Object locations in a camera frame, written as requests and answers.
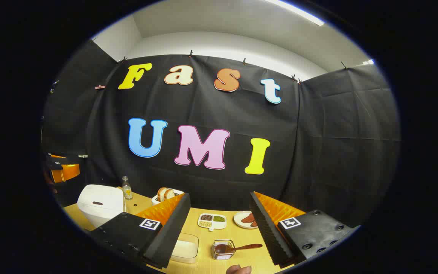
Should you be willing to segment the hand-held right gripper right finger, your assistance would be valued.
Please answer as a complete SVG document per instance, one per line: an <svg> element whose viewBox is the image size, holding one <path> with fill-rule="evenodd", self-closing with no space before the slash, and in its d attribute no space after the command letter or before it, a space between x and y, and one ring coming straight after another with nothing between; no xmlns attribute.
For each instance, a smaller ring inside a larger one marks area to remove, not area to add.
<svg viewBox="0 0 438 274"><path fill-rule="evenodd" d="M356 231L321 210L303 212L256 191L250 193L249 208L273 264L280 267L311 261Z"/></svg>

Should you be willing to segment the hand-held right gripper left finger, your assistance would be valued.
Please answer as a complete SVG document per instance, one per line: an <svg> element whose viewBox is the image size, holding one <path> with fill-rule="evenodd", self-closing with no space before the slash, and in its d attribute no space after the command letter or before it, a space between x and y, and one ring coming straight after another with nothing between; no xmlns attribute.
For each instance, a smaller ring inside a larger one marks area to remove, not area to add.
<svg viewBox="0 0 438 274"><path fill-rule="evenodd" d="M134 265L166 268L190 205L190 195L179 194L135 215L119 213L89 235Z"/></svg>

